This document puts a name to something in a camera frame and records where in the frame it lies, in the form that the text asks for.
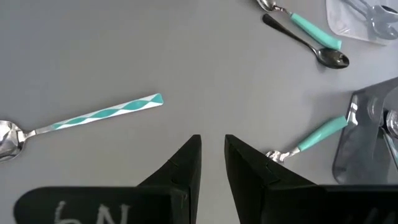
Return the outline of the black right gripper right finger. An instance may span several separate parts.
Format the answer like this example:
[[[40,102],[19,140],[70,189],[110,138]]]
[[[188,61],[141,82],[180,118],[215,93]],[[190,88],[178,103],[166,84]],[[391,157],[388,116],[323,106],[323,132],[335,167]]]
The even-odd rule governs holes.
[[[398,224],[398,185],[316,184],[232,134],[224,157],[240,224]]]

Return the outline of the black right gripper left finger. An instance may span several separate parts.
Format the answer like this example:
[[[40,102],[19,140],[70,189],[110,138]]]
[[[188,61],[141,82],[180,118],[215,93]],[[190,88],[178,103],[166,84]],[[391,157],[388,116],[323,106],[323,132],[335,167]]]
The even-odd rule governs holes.
[[[48,186],[23,194],[16,224],[196,224],[201,136],[137,186]]]

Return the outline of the teal white patterned handle spoon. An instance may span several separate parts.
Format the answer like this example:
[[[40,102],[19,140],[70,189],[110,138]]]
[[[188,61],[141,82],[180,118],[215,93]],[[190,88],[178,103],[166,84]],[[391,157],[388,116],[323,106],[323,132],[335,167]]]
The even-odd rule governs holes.
[[[33,136],[108,119],[122,114],[155,108],[163,104],[163,96],[160,93],[156,93],[120,105],[59,121],[31,131],[24,131],[12,121],[0,119],[0,163],[15,159],[24,150],[25,142]]]

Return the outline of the dark grey translucent container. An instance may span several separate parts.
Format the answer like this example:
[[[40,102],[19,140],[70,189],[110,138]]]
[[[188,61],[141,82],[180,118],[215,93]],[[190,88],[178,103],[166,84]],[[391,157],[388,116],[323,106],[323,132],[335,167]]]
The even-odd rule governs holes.
[[[339,184],[398,185],[398,77],[355,91],[332,174]]]

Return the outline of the clear plastic container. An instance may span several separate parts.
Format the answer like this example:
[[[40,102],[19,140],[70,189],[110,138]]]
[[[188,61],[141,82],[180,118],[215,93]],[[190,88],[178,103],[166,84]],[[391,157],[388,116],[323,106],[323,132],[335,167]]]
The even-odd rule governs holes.
[[[365,1],[371,6],[382,4],[398,11],[398,0]],[[366,7],[361,2],[354,0],[354,3],[362,10],[366,11]],[[368,29],[365,17],[343,1],[325,0],[325,4],[328,25],[335,34],[381,45],[388,45],[398,41],[398,39],[385,40],[376,37],[374,33]],[[398,22],[393,23],[392,26],[398,30]]]

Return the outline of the teal handled silver spoon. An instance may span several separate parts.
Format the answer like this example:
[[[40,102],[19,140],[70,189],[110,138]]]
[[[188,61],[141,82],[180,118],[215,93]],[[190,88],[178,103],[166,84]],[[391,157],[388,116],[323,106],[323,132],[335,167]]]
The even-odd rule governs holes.
[[[280,152],[280,151],[269,151],[265,153],[265,155],[277,163],[284,163],[287,158],[290,158],[302,151],[305,151],[312,146],[316,145],[320,141],[328,138],[332,134],[340,131],[341,129],[345,128],[348,125],[348,121],[344,116],[339,116],[333,118],[316,130],[314,130],[309,136],[307,136],[304,140],[299,142],[293,149],[287,152]]]
[[[304,30],[310,37],[316,40],[319,44],[324,47],[331,48],[333,50],[341,50],[342,41],[332,37],[325,31],[318,28],[316,25],[306,20],[304,17],[289,11],[288,9],[278,6],[275,0],[256,0],[263,10],[266,12],[280,11],[284,12],[290,17],[290,20],[295,23],[298,27]]]

